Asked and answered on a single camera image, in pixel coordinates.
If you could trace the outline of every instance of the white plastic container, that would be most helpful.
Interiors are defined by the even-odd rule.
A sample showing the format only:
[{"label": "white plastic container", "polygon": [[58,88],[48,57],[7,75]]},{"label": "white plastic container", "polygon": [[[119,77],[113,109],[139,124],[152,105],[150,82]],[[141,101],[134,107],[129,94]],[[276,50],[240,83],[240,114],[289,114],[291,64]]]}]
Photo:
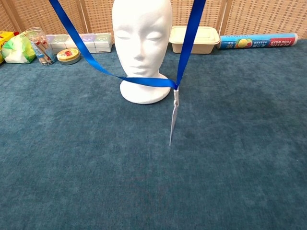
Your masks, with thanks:
[{"label": "white plastic container", "polygon": [[[172,43],[174,53],[181,53],[184,36],[186,34],[186,26],[173,26],[169,42]],[[213,47],[220,42],[220,37],[216,29],[208,26],[199,26],[192,54],[209,54]]]}]

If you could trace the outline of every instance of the blue satin ribbon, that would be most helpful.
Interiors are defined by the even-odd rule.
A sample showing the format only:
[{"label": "blue satin ribbon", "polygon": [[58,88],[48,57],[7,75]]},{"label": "blue satin ribbon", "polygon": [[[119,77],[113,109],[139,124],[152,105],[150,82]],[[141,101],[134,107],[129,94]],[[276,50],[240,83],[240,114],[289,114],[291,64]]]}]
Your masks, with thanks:
[{"label": "blue satin ribbon", "polygon": [[187,25],[187,31],[184,38],[183,47],[181,50],[181,55],[179,59],[179,65],[178,65],[178,72],[177,72],[177,81],[176,83],[170,79],[161,79],[161,78],[130,78],[130,77],[121,77],[117,76],[106,69],[104,69],[92,56],[92,54],[88,51],[87,47],[85,46],[84,42],[80,38],[77,30],[71,23],[70,19],[68,18],[67,14],[63,10],[61,4],[58,0],[49,0],[50,4],[52,5],[54,11],[58,15],[59,19],[61,20],[63,26],[71,36],[72,40],[76,44],[77,48],[81,51],[84,58],[87,60],[87,62],[93,66],[98,71],[108,74],[111,76],[115,76],[117,78],[120,78],[124,81],[129,81],[132,83],[140,84],[140,85],[146,85],[146,86],[153,86],[153,87],[170,87],[175,90],[178,89],[181,79],[183,77],[184,70],[187,66],[191,50],[193,48],[194,39],[196,36],[196,32],[198,29],[198,26],[201,21],[201,15],[203,8],[205,6],[206,0],[194,0],[193,7],[191,10],[191,14],[189,17],[189,22]]}]

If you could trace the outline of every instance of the glass jar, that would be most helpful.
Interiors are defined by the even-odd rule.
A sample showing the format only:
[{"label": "glass jar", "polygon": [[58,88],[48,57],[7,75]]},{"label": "glass jar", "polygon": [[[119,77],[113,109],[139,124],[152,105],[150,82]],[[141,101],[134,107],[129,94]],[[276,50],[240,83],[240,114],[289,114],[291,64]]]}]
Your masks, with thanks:
[{"label": "glass jar", "polygon": [[48,66],[57,60],[56,56],[52,54],[51,45],[49,44],[42,28],[33,27],[27,29],[25,33],[31,42],[31,46],[39,59],[39,62],[42,65]]}]

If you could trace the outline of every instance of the green package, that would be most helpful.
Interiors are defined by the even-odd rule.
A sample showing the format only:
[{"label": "green package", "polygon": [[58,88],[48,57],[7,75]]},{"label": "green package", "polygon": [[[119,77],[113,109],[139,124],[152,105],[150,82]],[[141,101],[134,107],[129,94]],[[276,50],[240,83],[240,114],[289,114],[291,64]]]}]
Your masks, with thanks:
[{"label": "green package", "polygon": [[12,37],[2,48],[3,58],[7,63],[28,64],[36,57],[30,40],[21,33]]}]

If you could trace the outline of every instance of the wicker screen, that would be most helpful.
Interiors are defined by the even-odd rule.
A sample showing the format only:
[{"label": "wicker screen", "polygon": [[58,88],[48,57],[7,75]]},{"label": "wicker screen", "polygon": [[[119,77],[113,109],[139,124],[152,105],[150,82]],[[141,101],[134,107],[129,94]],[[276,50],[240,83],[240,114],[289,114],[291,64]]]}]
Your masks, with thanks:
[{"label": "wicker screen", "polygon": [[15,31],[13,24],[11,23],[9,16],[7,15],[6,11],[2,3],[0,2],[0,30],[2,31]]},{"label": "wicker screen", "polygon": [[273,33],[307,38],[307,0],[233,0],[225,35]]},{"label": "wicker screen", "polygon": [[[114,0],[83,0],[93,33],[109,32],[112,28],[112,6]],[[216,26],[222,0],[207,0],[201,25]],[[193,0],[171,0],[173,25],[187,25]]]},{"label": "wicker screen", "polygon": [[[11,0],[20,17],[22,28],[42,27],[46,34],[66,34],[66,30],[47,0]],[[79,33],[86,33],[82,26],[76,0],[61,0],[65,12]]]}]

